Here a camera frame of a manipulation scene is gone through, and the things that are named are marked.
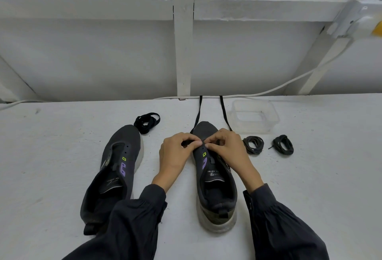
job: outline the sleeve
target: sleeve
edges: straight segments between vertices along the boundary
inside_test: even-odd
[[[158,224],[167,207],[165,191],[145,187],[137,200],[121,200],[112,210],[106,233],[79,246],[63,260],[153,259]]]
[[[267,184],[244,191],[256,260],[328,260],[325,243],[301,219],[276,201]]]

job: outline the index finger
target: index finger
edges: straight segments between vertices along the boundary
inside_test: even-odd
[[[222,128],[218,132],[215,132],[213,135],[206,138],[204,143],[216,142],[218,139],[226,140],[228,132],[229,132],[228,130],[226,130],[225,128]]]
[[[185,140],[193,140],[193,141],[201,140],[196,135],[193,135],[193,134],[188,133],[188,132],[187,133],[178,133],[177,136],[178,136],[180,142],[183,142]]]

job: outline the purple logo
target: purple logo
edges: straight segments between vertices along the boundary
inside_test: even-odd
[[[126,167],[126,165],[124,163],[121,163],[120,173],[121,173],[122,176],[126,175],[125,171],[123,170],[125,167]]]
[[[204,165],[203,165],[202,169],[204,169],[204,168],[206,167],[206,164],[207,164],[207,158],[204,158],[203,162],[204,162]]]

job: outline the shoe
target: shoe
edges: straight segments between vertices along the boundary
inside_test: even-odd
[[[114,205],[132,197],[134,173],[142,158],[143,141],[135,126],[125,125],[113,134],[103,151],[100,171],[81,205],[84,235],[106,231]]]
[[[211,123],[202,121],[194,128],[193,134],[204,142],[217,131]],[[236,223],[237,190],[231,169],[217,153],[208,150],[204,144],[195,149],[193,154],[199,222],[208,231],[227,232]]]

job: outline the table surface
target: table surface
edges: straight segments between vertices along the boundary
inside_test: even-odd
[[[261,99],[271,100],[280,117],[272,133],[260,135],[263,152],[251,156],[264,182],[325,241],[331,259],[381,259],[382,94]],[[233,100],[225,100],[227,110]],[[0,111],[0,259],[61,259],[87,241],[79,210],[111,135],[139,115],[161,115],[143,136],[133,188],[139,195],[159,170],[163,139],[189,132],[198,104],[22,103]],[[203,101],[200,121],[227,127],[218,99]],[[267,149],[281,134],[293,143],[290,157]],[[233,174],[238,219],[230,232],[214,235],[198,223],[195,166],[188,160],[167,194],[155,259],[254,259],[245,188]]]

